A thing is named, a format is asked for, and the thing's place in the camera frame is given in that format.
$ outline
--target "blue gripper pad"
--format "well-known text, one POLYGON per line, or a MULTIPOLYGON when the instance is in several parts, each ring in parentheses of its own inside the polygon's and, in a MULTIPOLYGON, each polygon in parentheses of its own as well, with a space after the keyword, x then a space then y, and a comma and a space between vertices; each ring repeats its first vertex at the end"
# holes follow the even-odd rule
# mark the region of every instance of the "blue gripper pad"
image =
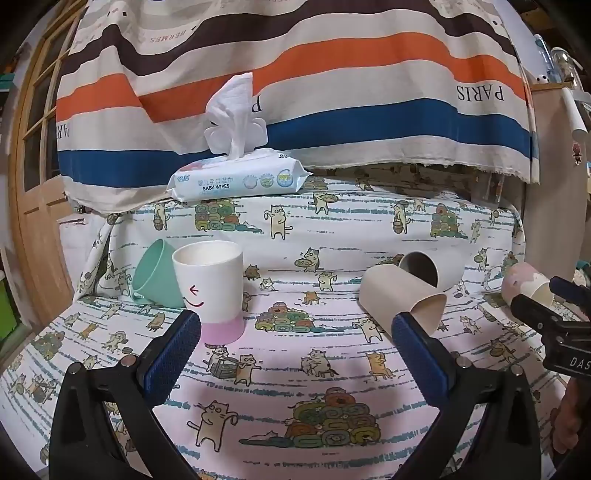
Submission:
POLYGON ((392 340, 427 404, 442 408, 455 383, 451 354, 439 340, 429 337, 408 312, 392 320, 392 340))
POLYGON ((166 401, 200 337, 199 315, 184 310, 162 336, 154 338, 144 349, 137 380, 149 407, 166 401))

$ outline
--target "glass window pane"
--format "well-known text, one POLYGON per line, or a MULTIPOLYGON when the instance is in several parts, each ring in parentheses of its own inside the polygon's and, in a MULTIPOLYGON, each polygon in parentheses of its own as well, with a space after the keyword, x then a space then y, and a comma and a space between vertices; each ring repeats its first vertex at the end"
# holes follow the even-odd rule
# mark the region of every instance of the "glass window pane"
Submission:
POLYGON ((72 46, 72 43, 74 43, 74 37, 76 36, 76 29, 78 28, 78 22, 79 22, 79 21, 80 21, 80 17, 77 17, 77 18, 74 20, 74 23, 75 23, 76 25, 74 26, 74 31, 72 32, 72 35, 70 36, 70 39, 68 40, 68 45, 67 45, 67 47, 66 47, 66 50, 68 50, 68 49, 69 49, 69 48, 72 46))
POLYGON ((31 112, 29 113, 29 126, 31 128, 43 116, 45 111, 45 100, 51 83, 51 72, 35 87, 33 93, 33 102, 31 103, 31 112))
POLYGON ((63 75, 63 70, 64 70, 63 60, 60 61, 60 63, 58 64, 58 68, 60 69, 60 71, 57 74, 56 86, 55 86, 55 88, 53 90, 53 95, 51 96, 51 105, 49 106, 49 110, 51 110, 52 108, 54 108, 55 105, 56 105, 57 89, 60 87, 60 80, 61 80, 61 76, 63 75))
POLYGON ((45 158, 46 180, 57 177, 60 174, 60 165, 57 162, 57 135, 56 117, 47 122, 47 155, 45 158))
POLYGON ((25 192, 39 185, 39 151, 41 147, 41 126, 25 140, 25 192))
POLYGON ((49 50, 47 50, 47 55, 45 60, 43 60, 43 66, 41 67, 42 72, 58 58, 61 46, 64 44, 64 40, 68 34, 68 30, 69 27, 65 27, 49 44, 49 50))

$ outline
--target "wooden door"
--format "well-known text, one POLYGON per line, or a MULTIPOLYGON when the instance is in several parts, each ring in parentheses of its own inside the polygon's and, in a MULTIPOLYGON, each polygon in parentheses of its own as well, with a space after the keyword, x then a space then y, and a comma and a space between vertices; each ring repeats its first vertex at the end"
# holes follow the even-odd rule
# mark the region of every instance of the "wooden door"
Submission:
POLYGON ((72 209, 57 161, 56 96, 84 0, 64 0, 37 47, 23 83, 12 131, 11 213, 25 282, 41 324, 72 303, 57 221, 72 209))

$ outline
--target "cartoon cat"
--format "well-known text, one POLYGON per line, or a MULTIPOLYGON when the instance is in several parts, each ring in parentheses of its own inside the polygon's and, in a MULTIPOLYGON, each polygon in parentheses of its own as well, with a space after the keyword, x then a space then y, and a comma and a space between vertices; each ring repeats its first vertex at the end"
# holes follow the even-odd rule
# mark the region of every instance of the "cartoon cat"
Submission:
POLYGON ((410 218, 406 216, 405 208, 408 206, 406 200, 400 200, 394 205, 394 221, 392 228, 396 233, 407 233, 407 225, 411 222, 410 218))
POLYGON ((244 271, 244 276, 247 280, 255 280, 257 278, 261 278, 261 274, 258 272, 258 267, 256 265, 248 265, 248 267, 244 271))
POLYGON ((213 349, 211 357, 209 357, 209 361, 203 361, 204 364, 207 364, 206 372, 210 372, 212 367, 219 362, 222 358, 229 357, 230 354, 228 353, 228 349, 224 346, 218 346, 213 349))
POLYGON ((212 476, 205 472, 205 470, 201 469, 201 471, 197 474, 201 480, 217 480, 217 475, 212 476))
POLYGON ((248 302, 251 301, 252 295, 243 291, 242 292, 242 311, 248 312, 248 302))
POLYGON ((476 335, 477 332, 480 332, 478 325, 470 317, 460 315, 460 322, 464 326, 465 333, 471 333, 472 335, 476 335))
POLYGON ((158 231, 164 228, 168 230, 167 222, 170 220, 170 214, 166 214, 164 206, 166 203, 157 203, 154 205, 154 228, 158 231))
POLYGON ((120 303, 112 303, 111 306, 109 307, 109 309, 104 312, 103 315, 100 316, 100 319, 104 319, 106 318, 107 320, 109 320, 113 315, 118 315, 119 313, 117 313, 119 311, 119 309, 121 308, 121 304, 120 303))
POLYGON ((312 194, 313 202, 308 202, 308 205, 314 205, 316 207, 316 214, 324 211, 326 215, 329 214, 329 203, 334 203, 339 200, 336 195, 332 193, 314 192, 312 194))
POLYGON ((358 322, 353 322, 353 328, 360 328, 365 335, 365 341, 371 343, 371 339, 376 337, 378 342, 382 341, 382 333, 384 330, 375 323, 372 319, 359 319, 358 322))
POLYGON ((466 285, 464 284, 464 281, 463 280, 460 280, 457 283, 457 289, 459 291, 461 291, 464 295, 469 295, 470 294, 470 292, 468 292, 468 289, 466 288, 466 285))
POLYGON ((98 361, 98 356, 97 355, 89 355, 86 357, 86 359, 82 362, 82 365, 84 365, 84 367, 87 370, 91 370, 95 365, 96 362, 98 361))
POLYGON ((472 224, 472 237, 470 237, 470 242, 469 243, 476 243, 476 240, 478 240, 478 237, 480 236, 480 220, 477 220, 476 222, 474 222, 472 224))
POLYGON ((314 362, 309 356, 301 357, 301 370, 309 376, 314 374, 314 362))
POLYGON ((20 374, 18 378, 14 381, 8 393, 14 396, 15 393, 22 395, 25 391, 25 380, 27 376, 25 374, 20 374))
POLYGON ((271 205, 271 210, 265 210, 265 220, 271 219, 271 239, 275 239, 277 234, 285 240, 285 231, 293 230, 292 226, 285 226, 287 216, 281 205, 271 205))
POLYGON ((478 271, 484 271, 488 266, 486 250, 486 248, 481 248, 480 251, 474 256, 474 262, 478 264, 478 271))
POLYGON ((107 412, 109 414, 113 414, 113 415, 116 415, 116 416, 119 416, 120 415, 120 413, 119 413, 119 407, 117 406, 117 403, 106 401, 105 402, 105 408, 106 408, 106 410, 107 410, 107 412))
POLYGON ((507 320, 507 322, 503 325, 501 322, 498 322, 501 325, 503 330, 515 335, 516 337, 525 337, 527 334, 519 328, 515 322, 507 320))
POLYGON ((88 336, 94 331, 96 330, 98 327, 98 325, 96 323, 91 323, 88 327, 86 327, 84 330, 82 330, 78 336, 80 338, 82 338, 83 340, 86 340, 88 338, 88 336))
POLYGON ((392 371, 386 367, 386 355, 383 352, 372 352, 365 354, 369 361, 369 373, 377 380, 378 377, 383 379, 394 378, 392 371))
POLYGON ((216 400, 212 401, 207 407, 201 405, 199 407, 203 409, 201 423, 197 425, 190 420, 187 422, 187 426, 197 430, 195 445, 199 447, 204 440, 211 440, 213 449, 219 452, 220 448, 222 448, 222 435, 226 422, 230 420, 232 425, 236 425, 238 423, 238 413, 228 411, 228 404, 218 403, 216 400))
POLYGON ((256 359, 252 354, 249 355, 241 355, 240 361, 238 362, 238 367, 236 368, 236 378, 234 379, 234 385, 239 384, 240 382, 244 382, 247 387, 250 386, 252 381, 252 371, 253 370, 262 370, 262 367, 259 367, 256 364, 256 359))
POLYGON ((513 254, 513 252, 507 253, 505 258, 503 259, 503 266, 501 267, 501 275, 504 277, 507 274, 507 270, 509 270, 517 262, 518 262, 518 260, 515 258, 515 255, 513 254))
POLYGON ((425 204, 420 199, 414 199, 414 211, 415 212, 424 212, 425 211, 425 204))
POLYGON ((339 375, 330 366, 330 362, 326 358, 326 352, 322 350, 310 350, 309 356, 302 358, 302 370, 306 375, 324 378, 325 375, 334 377, 339 375))
POLYGON ((152 310, 152 305, 144 305, 140 308, 138 315, 149 315, 150 310, 152 310))
POLYGON ((16 357, 14 357, 14 360, 12 361, 12 363, 10 364, 10 367, 8 367, 10 370, 12 370, 13 372, 16 372, 18 367, 21 366, 21 362, 22 362, 22 353, 19 353, 16 357))
POLYGON ((320 250, 308 248, 304 254, 304 258, 299 258, 294 262, 296 267, 304 267, 304 272, 315 272, 320 266, 320 258, 318 254, 320 250))
POLYGON ((127 343, 128 341, 125 332, 115 332, 111 334, 111 338, 107 342, 103 343, 101 348, 106 348, 109 352, 115 353, 120 343, 127 343))
POLYGON ((273 281, 270 278, 263 278, 261 281, 260 288, 261 290, 277 291, 275 285, 273 285, 273 281))
POLYGON ((45 383, 45 381, 43 380, 43 375, 35 375, 33 377, 33 380, 31 380, 31 385, 29 385, 25 390, 29 397, 33 395, 33 392, 37 389, 37 387, 43 383, 45 383))
POLYGON ((117 277, 117 286, 115 290, 119 290, 122 295, 129 295, 129 282, 131 281, 131 275, 129 275, 126 271, 119 272, 119 276, 117 277))
POLYGON ((312 305, 313 302, 316 302, 317 305, 320 304, 320 297, 318 294, 315 291, 305 291, 302 303, 304 305, 312 305))
POLYGON ((113 265, 113 261, 111 260, 111 253, 109 252, 107 254, 107 273, 105 275, 105 280, 115 278, 115 272, 117 272, 117 270, 119 269, 115 268, 115 266, 113 265))
POLYGON ((121 419, 117 420, 117 422, 115 423, 115 437, 117 438, 117 441, 121 444, 121 446, 125 445, 127 443, 127 440, 129 439, 127 428, 125 427, 125 424, 121 419))
POLYGON ((165 319, 164 312, 158 312, 156 315, 154 315, 154 318, 152 320, 150 320, 150 323, 146 325, 146 328, 155 332, 159 328, 162 328, 162 324, 164 323, 164 319, 165 319))
POLYGON ((515 353, 515 349, 509 349, 509 347, 498 338, 491 340, 490 356, 501 356, 508 364, 510 364, 512 361, 517 360, 517 357, 513 355, 513 353, 515 353))
POLYGON ((68 316, 64 320, 64 325, 72 328, 72 326, 76 323, 76 320, 80 320, 80 312, 76 312, 74 315, 68 316))
POLYGON ((332 287, 332 282, 336 281, 336 274, 332 272, 321 272, 318 275, 318 283, 314 284, 315 287, 320 287, 320 291, 334 291, 332 287))

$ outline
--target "white cup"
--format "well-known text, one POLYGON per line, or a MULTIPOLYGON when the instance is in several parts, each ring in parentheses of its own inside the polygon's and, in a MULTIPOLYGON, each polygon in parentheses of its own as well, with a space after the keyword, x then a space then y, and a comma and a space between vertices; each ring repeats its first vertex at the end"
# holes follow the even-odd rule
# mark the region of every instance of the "white cup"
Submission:
POLYGON ((227 345, 244 332, 242 248, 234 242, 209 240, 173 253, 174 273, 187 309, 201 320, 201 339, 227 345))
POLYGON ((438 291, 446 291, 464 276, 466 257, 452 249, 416 251, 404 255, 398 266, 438 291))

